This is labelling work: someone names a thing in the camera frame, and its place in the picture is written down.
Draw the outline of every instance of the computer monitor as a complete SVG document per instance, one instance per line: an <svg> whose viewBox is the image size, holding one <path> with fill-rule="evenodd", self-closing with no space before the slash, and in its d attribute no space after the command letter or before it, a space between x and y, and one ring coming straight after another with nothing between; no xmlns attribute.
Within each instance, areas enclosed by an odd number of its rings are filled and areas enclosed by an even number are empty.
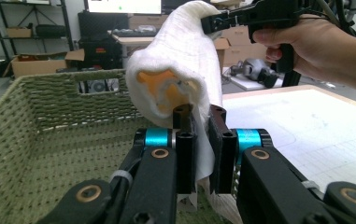
<svg viewBox="0 0 356 224"><path fill-rule="evenodd" d="M86 0L90 12L161 14L162 0Z"/></svg>

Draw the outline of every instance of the black bag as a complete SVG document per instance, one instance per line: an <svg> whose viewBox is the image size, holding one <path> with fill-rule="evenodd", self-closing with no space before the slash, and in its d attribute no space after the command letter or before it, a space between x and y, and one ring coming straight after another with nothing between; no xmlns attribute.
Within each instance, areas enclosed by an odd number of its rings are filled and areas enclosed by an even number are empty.
<svg viewBox="0 0 356 224"><path fill-rule="evenodd" d="M36 27L36 34L40 37L66 36L66 29L62 25L40 24Z"/></svg>

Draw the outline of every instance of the white towel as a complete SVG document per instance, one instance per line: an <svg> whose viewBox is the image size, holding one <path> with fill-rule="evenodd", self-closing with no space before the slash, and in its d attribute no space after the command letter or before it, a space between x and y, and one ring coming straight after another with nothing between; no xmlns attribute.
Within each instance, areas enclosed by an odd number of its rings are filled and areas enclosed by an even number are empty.
<svg viewBox="0 0 356 224"><path fill-rule="evenodd" d="M201 26L202 18L218 13L202 1L177 8L151 44L133 54L126 70L132 102L154 124L172 128L173 109L193 105L199 144L196 180L212 173L214 154L206 135L208 111L210 104L222 106L218 55ZM233 210L228 213L236 213L236 208Z"/></svg>

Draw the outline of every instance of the wicker basket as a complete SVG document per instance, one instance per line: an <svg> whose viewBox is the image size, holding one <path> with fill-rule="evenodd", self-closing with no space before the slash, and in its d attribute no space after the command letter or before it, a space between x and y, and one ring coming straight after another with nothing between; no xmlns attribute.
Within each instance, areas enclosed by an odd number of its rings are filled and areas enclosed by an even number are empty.
<svg viewBox="0 0 356 224"><path fill-rule="evenodd" d="M78 93L83 80L117 78L117 92ZM108 180L138 128L123 70L22 77L0 99L0 223L36 223L77 183ZM202 200L177 223L225 222Z"/></svg>

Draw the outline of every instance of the wall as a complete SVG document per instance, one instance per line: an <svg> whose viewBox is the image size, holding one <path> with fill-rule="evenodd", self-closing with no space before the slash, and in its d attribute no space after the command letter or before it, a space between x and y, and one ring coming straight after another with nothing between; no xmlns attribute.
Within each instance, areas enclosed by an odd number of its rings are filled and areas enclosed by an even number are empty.
<svg viewBox="0 0 356 224"><path fill-rule="evenodd" d="M71 33L73 39L79 40L79 28L78 28L78 16L77 14L84 9L84 0L65 0L69 23L71 28ZM26 12L30 10L29 7L25 6L5 6L6 7L6 14L8 18L8 22L11 25L16 25L20 20L23 18ZM62 14L60 13L61 10L53 10L52 7L40 7L44 10L44 12L57 23L63 24ZM47 50L48 51L65 51L68 50L67 43L63 40L57 41L50 41L46 40ZM17 49L20 52L43 52L43 48L41 45L41 41L35 40L24 40L24 41L17 41ZM4 55L1 44L0 44L0 55Z"/></svg>

